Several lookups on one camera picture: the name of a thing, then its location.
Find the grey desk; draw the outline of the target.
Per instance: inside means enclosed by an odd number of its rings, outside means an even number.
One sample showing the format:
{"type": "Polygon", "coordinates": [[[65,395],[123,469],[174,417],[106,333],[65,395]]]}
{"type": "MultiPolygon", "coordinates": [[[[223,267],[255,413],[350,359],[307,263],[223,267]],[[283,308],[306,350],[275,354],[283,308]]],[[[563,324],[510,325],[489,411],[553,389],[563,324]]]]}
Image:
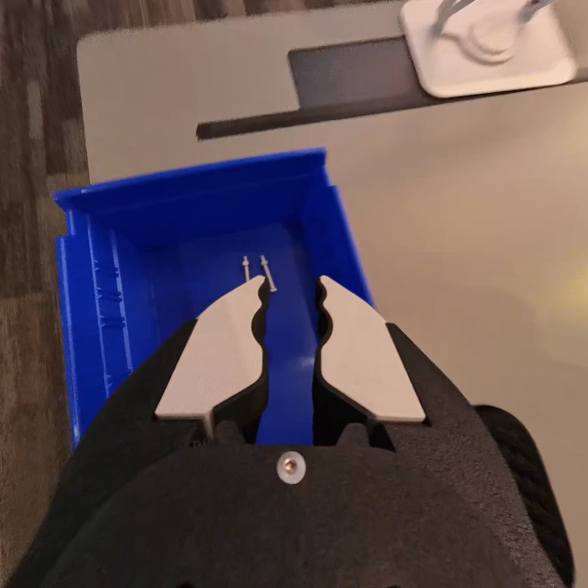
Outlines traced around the grey desk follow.
{"type": "Polygon", "coordinates": [[[587,83],[199,142],[298,109],[292,49],[391,37],[397,3],[92,33],[91,182],[325,147],[379,311],[537,443],[587,587],[587,83]]]}

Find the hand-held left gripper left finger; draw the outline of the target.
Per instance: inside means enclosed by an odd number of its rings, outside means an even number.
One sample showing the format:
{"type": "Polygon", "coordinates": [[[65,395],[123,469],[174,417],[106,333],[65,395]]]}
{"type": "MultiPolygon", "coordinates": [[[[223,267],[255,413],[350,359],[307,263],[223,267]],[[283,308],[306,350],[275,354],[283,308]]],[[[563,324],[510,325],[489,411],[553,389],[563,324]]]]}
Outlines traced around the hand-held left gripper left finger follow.
{"type": "Polygon", "coordinates": [[[269,401],[269,355],[264,339],[269,281],[262,276],[218,298],[197,318],[155,409],[159,420],[192,420],[212,438],[234,422],[256,439],[269,401]]]}

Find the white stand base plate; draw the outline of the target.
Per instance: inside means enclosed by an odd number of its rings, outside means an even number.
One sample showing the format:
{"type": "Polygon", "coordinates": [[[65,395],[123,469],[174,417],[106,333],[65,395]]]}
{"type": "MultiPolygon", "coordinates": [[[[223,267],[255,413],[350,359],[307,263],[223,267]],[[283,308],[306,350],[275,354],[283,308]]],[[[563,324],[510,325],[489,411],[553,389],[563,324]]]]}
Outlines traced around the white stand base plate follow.
{"type": "Polygon", "coordinates": [[[407,1],[401,30],[421,87],[453,99],[556,86],[577,62],[555,1],[407,1]]]}

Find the blue plastic bin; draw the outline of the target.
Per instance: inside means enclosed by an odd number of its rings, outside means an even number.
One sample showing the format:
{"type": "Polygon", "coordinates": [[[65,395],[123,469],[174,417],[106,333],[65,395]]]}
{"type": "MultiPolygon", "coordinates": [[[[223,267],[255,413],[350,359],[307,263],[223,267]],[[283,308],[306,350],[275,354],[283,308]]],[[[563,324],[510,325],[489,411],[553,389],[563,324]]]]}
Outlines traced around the blue plastic bin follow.
{"type": "Polygon", "coordinates": [[[257,441],[312,445],[321,275],[374,305],[322,149],[159,172],[55,194],[73,447],[108,397],[187,320],[269,263],[269,405],[257,441]]]}

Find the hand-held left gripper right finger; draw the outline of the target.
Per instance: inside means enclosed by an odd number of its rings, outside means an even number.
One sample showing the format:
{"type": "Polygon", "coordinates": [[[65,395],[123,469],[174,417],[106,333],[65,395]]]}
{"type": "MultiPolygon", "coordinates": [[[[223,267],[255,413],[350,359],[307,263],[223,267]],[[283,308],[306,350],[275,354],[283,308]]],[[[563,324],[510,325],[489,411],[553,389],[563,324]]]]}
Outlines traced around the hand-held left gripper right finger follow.
{"type": "Polygon", "coordinates": [[[423,423],[426,415],[386,320],[329,276],[317,283],[319,384],[378,423],[423,423]]]}

